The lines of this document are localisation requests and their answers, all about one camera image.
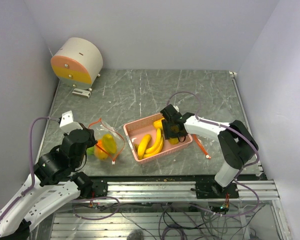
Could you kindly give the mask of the green round toy fruit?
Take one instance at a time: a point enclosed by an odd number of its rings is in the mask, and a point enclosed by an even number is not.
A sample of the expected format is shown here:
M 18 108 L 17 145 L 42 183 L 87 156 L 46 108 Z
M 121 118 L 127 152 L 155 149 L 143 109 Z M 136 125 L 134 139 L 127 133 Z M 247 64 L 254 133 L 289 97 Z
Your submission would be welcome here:
M 89 147 L 87 150 L 86 150 L 86 153 L 87 155 L 89 156 L 93 156 L 95 154 L 95 147 Z

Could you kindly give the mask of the yellow toy mango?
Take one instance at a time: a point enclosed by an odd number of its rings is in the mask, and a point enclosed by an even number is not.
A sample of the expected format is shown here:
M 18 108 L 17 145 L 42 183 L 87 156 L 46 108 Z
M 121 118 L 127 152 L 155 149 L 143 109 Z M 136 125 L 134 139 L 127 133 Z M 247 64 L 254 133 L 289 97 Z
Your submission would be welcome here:
M 94 147 L 94 156 L 99 160 L 105 160 L 109 157 L 107 153 L 105 153 L 103 150 L 99 149 L 96 146 Z

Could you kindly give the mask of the yellow starfruit slice toy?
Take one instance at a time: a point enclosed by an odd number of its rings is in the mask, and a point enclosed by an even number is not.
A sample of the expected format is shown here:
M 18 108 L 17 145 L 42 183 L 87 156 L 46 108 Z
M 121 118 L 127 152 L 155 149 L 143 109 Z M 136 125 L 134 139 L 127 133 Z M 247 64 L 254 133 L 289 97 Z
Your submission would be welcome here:
M 117 152 L 117 144 L 114 137 L 111 134 L 107 133 L 103 135 L 102 144 L 109 154 L 115 154 Z

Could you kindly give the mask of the clear zip bag red zipper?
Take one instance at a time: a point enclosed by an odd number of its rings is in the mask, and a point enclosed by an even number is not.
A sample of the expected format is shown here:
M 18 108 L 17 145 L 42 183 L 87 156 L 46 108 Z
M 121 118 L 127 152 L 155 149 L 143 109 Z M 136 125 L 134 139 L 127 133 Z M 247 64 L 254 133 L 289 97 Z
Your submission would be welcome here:
M 102 118 L 90 123 L 88 128 L 94 131 L 97 143 L 87 149 L 87 154 L 101 161 L 111 160 L 115 165 L 126 145 L 123 136 Z

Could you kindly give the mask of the pink plastic basket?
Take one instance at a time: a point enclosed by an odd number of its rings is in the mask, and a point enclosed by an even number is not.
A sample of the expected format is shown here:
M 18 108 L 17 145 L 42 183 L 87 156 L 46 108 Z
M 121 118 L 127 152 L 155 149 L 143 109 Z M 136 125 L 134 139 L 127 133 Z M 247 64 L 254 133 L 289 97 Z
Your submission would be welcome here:
M 129 123 L 126 123 L 123 126 L 124 133 L 127 138 L 127 142 L 132 151 L 133 157 L 135 161 L 139 164 L 145 164 L 152 160 L 155 160 L 160 157 L 164 157 L 166 155 L 170 155 L 174 152 L 183 150 L 188 147 L 189 144 L 193 142 L 193 138 L 191 135 L 187 135 L 185 137 L 184 142 L 179 142 L 178 144 L 171 144 L 168 140 L 164 140 L 162 151 L 154 156 L 150 156 L 147 158 L 139 159 L 135 144 L 139 144 L 144 135 L 150 134 L 151 141 L 149 142 L 149 146 L 151 146 L 155 142 L 156 137 L 156 129 L 153 126 L 153 122 L 162 118 L 160 113 L 156 113 L 154 115 L 150 115 Z

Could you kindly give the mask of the orange toy fruit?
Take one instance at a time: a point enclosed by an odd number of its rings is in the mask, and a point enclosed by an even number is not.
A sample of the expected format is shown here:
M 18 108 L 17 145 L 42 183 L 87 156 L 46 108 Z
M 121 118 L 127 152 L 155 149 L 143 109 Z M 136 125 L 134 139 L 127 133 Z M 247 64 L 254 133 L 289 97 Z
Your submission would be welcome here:
M 102 139 L 97 140 L 97 143 L 96 143 L 95 147 L 102 150 L 102 151 L 105 151 L 105 148 L 104 148 L 103 143 L 102 143 Z

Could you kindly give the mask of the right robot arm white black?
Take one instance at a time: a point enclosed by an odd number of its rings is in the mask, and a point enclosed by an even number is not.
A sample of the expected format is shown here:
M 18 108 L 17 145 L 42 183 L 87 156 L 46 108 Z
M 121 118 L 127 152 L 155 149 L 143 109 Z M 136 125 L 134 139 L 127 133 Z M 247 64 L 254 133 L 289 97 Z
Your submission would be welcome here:
M 207 191 L 202 191 L 203 194 L 211 193 L 216 198 L 223 197 L 246 163 L 258 153 L 258 144 L 240 120 L 226 123 L 207 120 L 190 112 L 181 114 L 171 104 L 162 109 L 160 114 L 167 140 L 197 135 L 219 143 L 224 162 L 214 176 L 211 186 Z

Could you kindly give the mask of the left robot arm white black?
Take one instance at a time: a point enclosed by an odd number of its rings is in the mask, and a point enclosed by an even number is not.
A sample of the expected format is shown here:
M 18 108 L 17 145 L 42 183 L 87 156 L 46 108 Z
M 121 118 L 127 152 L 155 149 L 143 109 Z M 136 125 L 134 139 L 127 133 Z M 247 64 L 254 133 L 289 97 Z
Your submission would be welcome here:
M 95 144 L 94 131 L 83 126 L 65 133 L 60 145 L 39 158 L 19 191 L 0 210 L 0 240 L 25 240 L 59 207 L 92 196 L 92 180 L 77 169 Z

